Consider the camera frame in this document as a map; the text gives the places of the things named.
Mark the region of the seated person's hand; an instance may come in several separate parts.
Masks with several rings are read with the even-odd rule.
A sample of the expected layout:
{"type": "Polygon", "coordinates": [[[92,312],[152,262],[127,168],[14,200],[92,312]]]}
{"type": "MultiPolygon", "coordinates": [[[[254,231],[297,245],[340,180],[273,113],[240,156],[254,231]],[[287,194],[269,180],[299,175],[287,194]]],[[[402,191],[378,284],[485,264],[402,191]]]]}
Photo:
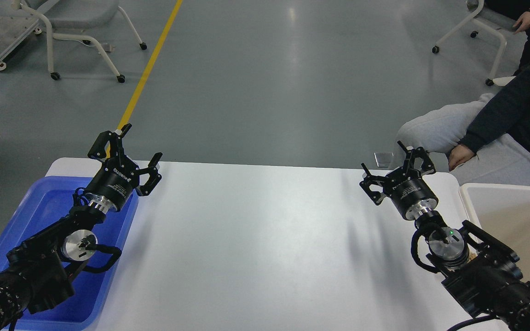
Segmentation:
{"type": "Polygon", "coordinates": [[[448,156],[449,171],[453,171],[456,167],[469,161],[474,156],[475,152],[473,152],[469,147],[465,146],[464,144],[458,144],[452,149],[448,156]]]}

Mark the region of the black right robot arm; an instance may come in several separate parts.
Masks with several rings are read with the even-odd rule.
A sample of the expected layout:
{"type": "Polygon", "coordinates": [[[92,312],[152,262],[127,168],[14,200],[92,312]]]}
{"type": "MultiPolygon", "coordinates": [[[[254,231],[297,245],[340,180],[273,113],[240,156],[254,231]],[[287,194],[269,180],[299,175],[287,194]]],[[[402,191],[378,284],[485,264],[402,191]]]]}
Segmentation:
{"type": "Polygon", "coordinates": [[[471,317],[451,329],[498,319],[511,331],[530,331],[530,281],[522,281],[517,253],[468,220],[459,229],[448,226],[436,210],[439,199],[423,180],[436,171],[427,151],[399,146],[400,167],[379,176],[363,164],[359,185],[375,205],[389,198],[402,218],[414,222],[415,264],[440,273],[444,288],[471,317]]]}

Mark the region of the second person's hand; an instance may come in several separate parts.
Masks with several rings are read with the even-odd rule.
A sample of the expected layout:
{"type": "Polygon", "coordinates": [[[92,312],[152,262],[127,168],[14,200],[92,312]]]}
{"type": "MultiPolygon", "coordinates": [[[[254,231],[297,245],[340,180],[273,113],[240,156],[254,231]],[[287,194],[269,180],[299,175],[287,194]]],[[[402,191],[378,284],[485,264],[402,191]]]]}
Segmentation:
{"type": "Polygon", "coordinates": [[[523,12],[515,21],[514,25],[514,34],[519,34],[521,32],[525,32],[528,29],[530,29],[530,12],[525,11],[523,12]]]}

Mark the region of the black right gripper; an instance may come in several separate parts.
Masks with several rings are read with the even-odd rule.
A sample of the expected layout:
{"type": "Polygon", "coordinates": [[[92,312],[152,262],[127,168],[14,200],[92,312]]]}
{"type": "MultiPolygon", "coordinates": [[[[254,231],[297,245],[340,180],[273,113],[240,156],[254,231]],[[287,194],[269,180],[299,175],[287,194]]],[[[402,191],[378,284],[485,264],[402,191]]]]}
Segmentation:
{"type": "Polygon", "coordinates": [[[397,143],[405,153],[403,165],[387,176],[378,176],[361,163],[364,175],[359,186],[375,205],[381,205],[388,196],[400,215],[412,221],[438,205],[439,199],[422,178],[435,174],[436,168],[423,147],[405,147],[402,141],[397,143]]]}

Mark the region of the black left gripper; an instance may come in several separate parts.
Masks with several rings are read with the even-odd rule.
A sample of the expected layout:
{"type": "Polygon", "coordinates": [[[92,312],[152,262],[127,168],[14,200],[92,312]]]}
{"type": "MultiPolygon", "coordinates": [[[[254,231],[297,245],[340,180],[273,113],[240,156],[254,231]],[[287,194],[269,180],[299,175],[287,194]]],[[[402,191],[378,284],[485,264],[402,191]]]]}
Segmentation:
{"type": "Polygon", "coordinates": [[[131,129],[125,124],[121,129],[101,132],[88,151],[88,158],[105,161],[84,190],[87,206],[96,207],[101,212],[120,212],[130,196],[148,196],[162,179],[159,161],[163,153],[157,152],[149,160],[146,168],[126,157],[122,139],[131,129]],[[149,175],[146,183],[140,185],[140,176],[149,175]]]}

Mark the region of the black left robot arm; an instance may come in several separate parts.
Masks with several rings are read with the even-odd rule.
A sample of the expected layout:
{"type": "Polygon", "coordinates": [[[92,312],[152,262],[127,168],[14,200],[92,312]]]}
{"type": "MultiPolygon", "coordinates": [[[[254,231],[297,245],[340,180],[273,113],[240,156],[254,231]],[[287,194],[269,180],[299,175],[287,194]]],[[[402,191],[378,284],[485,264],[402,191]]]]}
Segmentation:
{"type": "Polygon", "coordinates": [[[15,329],[25,310],[55,308],[75,294],[72,283],[80,273],[107,272],[120,258],[120,248],[98,243],[94,226],[119,212],[133,191],[149,195],[162,178],[162,153],[140,168],[124,152],[130,129],[128,123],[100,133],[87,155],[102,166],[88,186],[75,190],[68,214],[8,251],[9,265],[0,272],[0,330],[15,329]]]}

